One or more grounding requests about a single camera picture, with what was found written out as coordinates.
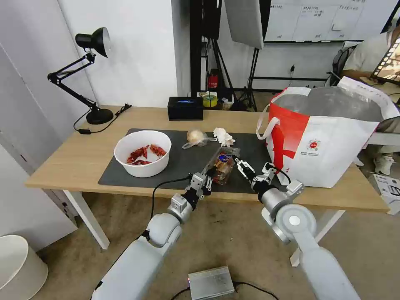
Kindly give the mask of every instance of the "person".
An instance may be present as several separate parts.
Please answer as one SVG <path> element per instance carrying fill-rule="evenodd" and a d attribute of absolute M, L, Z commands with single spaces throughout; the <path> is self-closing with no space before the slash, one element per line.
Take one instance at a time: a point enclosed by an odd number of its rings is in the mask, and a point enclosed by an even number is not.
<path fill-rule="evenodd" d="M 369 78 L 399 35 L 400 25 L 397 24 L 393 31 L 381 33 L 358 44 L 347 59 L 340 75 L 355 80 L 360 80 L 361 77 Z M 400 133 L 400 117 L 381 122 L 377 132 Z M 390 175 L 390 168 L 394 163 L 393 153 L 399 151 L 399 146 L 378 146 L 376 149 L 378 154 L 374 158 L 375 172 Z"/>

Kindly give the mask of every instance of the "white tote bag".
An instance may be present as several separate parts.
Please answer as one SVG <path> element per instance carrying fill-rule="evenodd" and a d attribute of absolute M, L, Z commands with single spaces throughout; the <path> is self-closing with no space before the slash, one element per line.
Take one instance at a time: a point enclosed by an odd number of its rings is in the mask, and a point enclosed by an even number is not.
<path fill-rule="evenodd" d="M 289 87 L 269 107 L 267 128 L 259 134 L 266 107 L 256 134 L 271 161 L 290 178 L 323 188 L 342 177 L 379 122 L 400 115 L 386 94 L 347 77 L 337 87 Z"/>

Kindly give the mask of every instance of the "monitor screen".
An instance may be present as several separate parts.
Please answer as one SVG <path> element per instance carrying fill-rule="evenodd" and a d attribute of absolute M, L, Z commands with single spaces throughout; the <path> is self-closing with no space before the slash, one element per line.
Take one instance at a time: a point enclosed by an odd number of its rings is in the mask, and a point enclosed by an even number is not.
<path fill-rule="evenodd" d="M 372 77 L 400 85 L 400 38 L 386 52 Z"/>

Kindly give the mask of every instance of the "white shirt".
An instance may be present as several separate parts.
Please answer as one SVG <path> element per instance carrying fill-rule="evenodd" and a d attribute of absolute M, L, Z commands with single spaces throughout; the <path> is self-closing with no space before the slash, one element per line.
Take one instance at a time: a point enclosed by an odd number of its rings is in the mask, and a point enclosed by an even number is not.
<path fill-rule="evenodd" d="M 391 46 L 392 32 L 384 32 L 357 45 L 343 70 L 373 72 Z"/>

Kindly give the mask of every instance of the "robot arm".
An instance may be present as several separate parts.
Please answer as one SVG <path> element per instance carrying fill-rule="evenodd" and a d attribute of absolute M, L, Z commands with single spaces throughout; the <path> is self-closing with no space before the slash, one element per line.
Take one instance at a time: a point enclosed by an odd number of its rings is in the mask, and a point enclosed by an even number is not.
<path fill-rule="evenodd" d="M 262 175 L 256 175 L 253 168 L 235 157 L 239 171 L 249 180 L 252 189 L 264 205 L 261 215 L 274 233 L 285 244 L 294 240 L 298 244 L 300 266 L 318 300 L 359 300 L 354 287 L 339 262 L 328 250 L 320 247 L 314 235 L 317 223 L 314 215 L 304 206 L 292 204 L 303 190 L 304 185 L 293 180 L 286 192 L 275 188 L 271 181 L 276 169 L 266 163 Z"/>
<path fill-rule="evenodd" d="M 211 193 L 210 176 L 196 173 L 183 195 L 175 194 L 167 212 L 155 215 L 144 233 L 117 259 L 98 283 L 92 300 L 139 300 L 154 280 L 164 257 L 178 240 L 196 204 Z"/>

